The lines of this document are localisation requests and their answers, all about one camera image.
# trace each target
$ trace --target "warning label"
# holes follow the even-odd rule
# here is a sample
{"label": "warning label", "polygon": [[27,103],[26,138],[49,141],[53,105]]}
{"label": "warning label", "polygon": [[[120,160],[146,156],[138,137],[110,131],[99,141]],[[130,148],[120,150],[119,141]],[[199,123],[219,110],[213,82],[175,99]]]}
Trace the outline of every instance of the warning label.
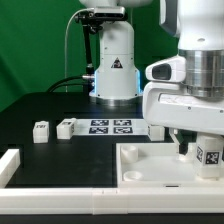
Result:
{"label": "warning label", "polygon": [[116,58],[115,62],[113,63],[111,68],[123,68],[119,58]]}

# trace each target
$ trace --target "black cable tube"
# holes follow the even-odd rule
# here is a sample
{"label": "black cable tube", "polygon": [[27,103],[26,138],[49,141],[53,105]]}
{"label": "black cable tube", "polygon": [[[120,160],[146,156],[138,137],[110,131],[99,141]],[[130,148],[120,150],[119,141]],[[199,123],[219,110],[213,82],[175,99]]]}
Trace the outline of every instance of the black cable tube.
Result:
{"label": "black cable tube", "polygon": [[92,62],[92,53],[90,46],[90,38],[89,38],[89,26],[87,24],[83,24],[83,33],[84,33],[84,41],[85,41],[85,49],[86,49],[86,73],[88,75],[94,74],[93,62]]}
{"label": "black cable tube", "polygon": [[67,86],[85,86],[85,85],[87,85],[87,83],[82,83],[82,84],[81,83],[80,84],[78,84],[78,83],[60,84],[60,85],[57,85],[54,88],[52,88],[50,92],[54,92],[54,90],[56,90],[58,88],[61,88],[61,87],[67,87]]}
{"label": "black cable tube", "polygon": [[48,90],[47,92],[52,92],[52,89],[54,89],[56,86],[64,83],[64,82],[68,82],[68,81],[71,81],[71,80],[75,80],[75,79],[82,79],[82,76],[71,76],[71,77],[68,77],[68,78],[65,78],[65,79],[62,79],[58,82],[56,82],[55,84],[53,84]]}

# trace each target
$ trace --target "white cube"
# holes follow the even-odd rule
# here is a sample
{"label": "white cube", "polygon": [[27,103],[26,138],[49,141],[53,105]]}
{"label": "white cube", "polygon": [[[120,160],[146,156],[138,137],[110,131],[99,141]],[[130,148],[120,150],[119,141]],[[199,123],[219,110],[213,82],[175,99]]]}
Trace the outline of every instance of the white cube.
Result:
{"label": "white cube", "polygon": [[47,143],[49,139],[49,122],[36,122],[33,129],[34,143]]}
{"label": "white cube", "polygon": [[198,133],[194,169],[201,178],[219,178],[222,172],[224,139],[221,136]]}
{"label": "white cube", "polygon": [[165,128],[162,126],[149,125],[148,135],[151,141],[164,141]]}
{"label": "white cube", "polygon": [[75,131],[76,118],[64,119],[57,126],[57,138],[58,139],[71,139]]}

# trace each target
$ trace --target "black table surface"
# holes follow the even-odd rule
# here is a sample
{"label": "black table surface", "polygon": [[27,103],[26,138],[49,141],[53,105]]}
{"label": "black table surface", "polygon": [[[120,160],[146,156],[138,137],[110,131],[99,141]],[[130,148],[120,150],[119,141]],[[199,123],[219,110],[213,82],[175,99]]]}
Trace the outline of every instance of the black table surface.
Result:
{"label": "black table surface", "polygon": [[[56,126],[65,118],[142,118],[141,105],[107,107],[82,93],[32,93],[0,113],[0,157],[19,148],[22,164],[7,188],[117,187],[116,143],[147,143],[147,136],[73,136],[57,140]],[[49,121],[46,144],[33,143],[37,121]],[[4,223],[216,223],[223,214],[2,215]]]}

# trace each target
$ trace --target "green wall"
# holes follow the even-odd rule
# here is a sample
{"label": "green wall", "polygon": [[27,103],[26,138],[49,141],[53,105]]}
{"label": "green wall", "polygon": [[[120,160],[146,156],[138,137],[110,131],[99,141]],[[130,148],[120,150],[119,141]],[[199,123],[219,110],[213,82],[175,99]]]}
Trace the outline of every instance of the green wall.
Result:
{"label": "green wall", "polygon": [[[26,93],[42,92],[64,78],[64,35],[78,0],[0,0],[0,111]],[[145,67],[176,54],[176,40],[158,25],[159,0],[133,10],[135,64]],[[94,64],[99,43],[91,37]],[[85,72],[81,25],[69,36],[69,75]]]}

